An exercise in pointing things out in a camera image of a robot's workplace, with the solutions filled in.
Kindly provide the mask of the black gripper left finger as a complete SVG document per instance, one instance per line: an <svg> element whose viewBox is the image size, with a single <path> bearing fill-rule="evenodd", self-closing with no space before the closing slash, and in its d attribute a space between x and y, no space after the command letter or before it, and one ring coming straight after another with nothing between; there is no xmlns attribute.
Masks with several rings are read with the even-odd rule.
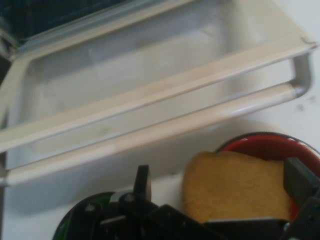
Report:
<svg viewBox="0 0 320 240"><path fill-rule="evenodd" d="M140 165L133 189L114 193L99 222L102 240L211 240L213 233L175 208L151 201L150 168Z"/></svg>

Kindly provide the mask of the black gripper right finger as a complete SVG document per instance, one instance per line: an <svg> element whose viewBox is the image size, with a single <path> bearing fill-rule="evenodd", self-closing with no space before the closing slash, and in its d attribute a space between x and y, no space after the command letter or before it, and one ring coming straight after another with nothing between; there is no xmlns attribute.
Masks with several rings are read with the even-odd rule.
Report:
<svg viewBox="0 0 320 240"><path fill-rule="evenodd" d="M298 158L284 161L283 186L299 207L282 235L283 240L320 238L320 178Z"/></svg>

